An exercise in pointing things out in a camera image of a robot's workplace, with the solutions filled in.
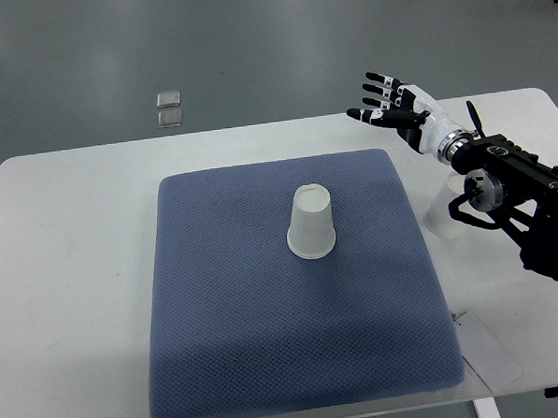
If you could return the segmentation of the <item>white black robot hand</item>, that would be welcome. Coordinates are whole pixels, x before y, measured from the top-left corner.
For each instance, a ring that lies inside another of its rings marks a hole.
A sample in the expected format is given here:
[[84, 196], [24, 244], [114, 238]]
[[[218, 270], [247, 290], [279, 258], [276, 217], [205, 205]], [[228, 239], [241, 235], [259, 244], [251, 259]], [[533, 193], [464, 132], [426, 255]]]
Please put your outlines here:
[[421, 87], [384, 74], [367, 72], [362, 108], [346, 114], [361, 123], [393, 129], [419, 154], [431, 154], [449, 165], [452, 154], [468, 140], [465, 128], [454, 123], [444, 107]]

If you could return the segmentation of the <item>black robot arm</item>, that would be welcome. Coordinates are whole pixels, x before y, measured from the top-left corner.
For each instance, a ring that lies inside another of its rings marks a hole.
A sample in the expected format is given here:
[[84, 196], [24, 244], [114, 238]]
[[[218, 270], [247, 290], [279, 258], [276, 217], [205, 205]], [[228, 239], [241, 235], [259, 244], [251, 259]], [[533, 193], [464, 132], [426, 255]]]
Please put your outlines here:
[[487, 137], [475, 106], [466, 103], [478, 136], [451, 158], [465, 177], [464, 192], [449, 203], [450, 217], [487, 230], [502, 230], [520, 247], [522, 267], [558, 281], [558, 166], [502, 135]]

